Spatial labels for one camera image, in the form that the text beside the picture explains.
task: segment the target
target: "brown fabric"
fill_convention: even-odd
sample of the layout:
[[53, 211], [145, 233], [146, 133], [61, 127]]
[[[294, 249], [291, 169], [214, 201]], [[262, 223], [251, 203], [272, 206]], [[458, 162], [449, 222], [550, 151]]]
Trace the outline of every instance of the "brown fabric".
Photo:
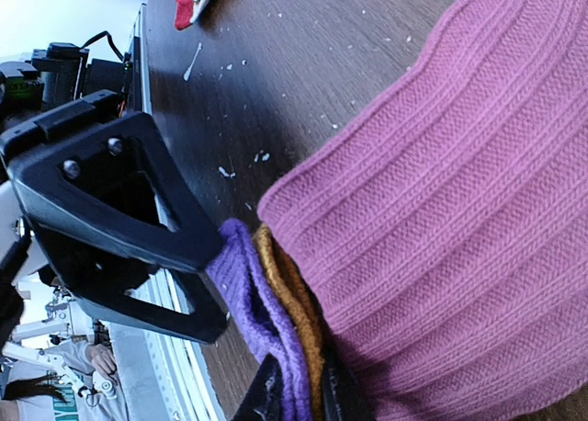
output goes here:
[[319, 310], [300, 276], [296, 264], [272, 237], [265, 224], [254, 237], [255, 247], [266, 273], [267, 282], [297, 327], [311, 378], [311, 401], [314, 419], [322, 421], [321, 377], [324, 369], [322, 347], [324, 333]]

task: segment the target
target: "white shirt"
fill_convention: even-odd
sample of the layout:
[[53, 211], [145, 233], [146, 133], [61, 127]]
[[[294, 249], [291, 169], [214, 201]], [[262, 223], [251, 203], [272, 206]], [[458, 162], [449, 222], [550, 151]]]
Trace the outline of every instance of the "white shirt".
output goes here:
[[[91, 388], [94, 367], [85, 354], [87, 347], [87, 342], [67, 341], [47, 351], [62, 355], [65, 364]], [[34, 379], [48, 373], [51, 373], [51, 370], [18, 361], [10, 371], [8, 382]], [[76, 395], [71, 386], [61, 385], [57, 381], [51, 381], [51, 384], [62, 391], [66, 402], [51, 396], [35, 396], [17, 401], [20, 421], [129, 421], [130, 419], [125, 395], [118, 385], [116, 386], [117, 398], [114, 400], [107, 400], [102, 393], [86, 400]]]

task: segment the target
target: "dark wooden table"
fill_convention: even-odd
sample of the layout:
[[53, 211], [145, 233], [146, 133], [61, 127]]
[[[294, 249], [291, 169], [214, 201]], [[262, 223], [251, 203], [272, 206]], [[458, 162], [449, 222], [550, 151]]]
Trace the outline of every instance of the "dark wooden table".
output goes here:
[[[178, 32], [174, 0], [150, 0], [153, 115], [210, 217], [253, 230], [262, 194], [406, 72], [454, 1], [213, 0]], [[257, 364], [234, 324], [204, 355], [231, 417]]]

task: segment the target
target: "white floor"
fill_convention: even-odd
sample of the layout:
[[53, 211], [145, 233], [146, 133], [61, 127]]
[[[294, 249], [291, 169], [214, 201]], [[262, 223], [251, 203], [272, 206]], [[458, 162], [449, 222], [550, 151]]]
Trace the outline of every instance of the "white floor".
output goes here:
[[[108, 30], [121, 51], [129, 47], [129, 35], [141, 3], [147, 0], [2, 0], [0, 5], [0, 63], [30, 58], [33, 49], [50, 42], [82, 45]], [[90, 56], [116, 61], [101, 40]]]

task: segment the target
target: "red cloth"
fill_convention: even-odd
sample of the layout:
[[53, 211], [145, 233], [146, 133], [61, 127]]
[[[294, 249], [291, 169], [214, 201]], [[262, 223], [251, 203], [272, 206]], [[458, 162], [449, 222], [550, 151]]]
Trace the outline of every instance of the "red cloth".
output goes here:
[[189, 28], [192, 24], [190, 19], [194, 14], [194, 0], [176, 0], [177, 9], [175, 10], [175, 28], [183, 30]]

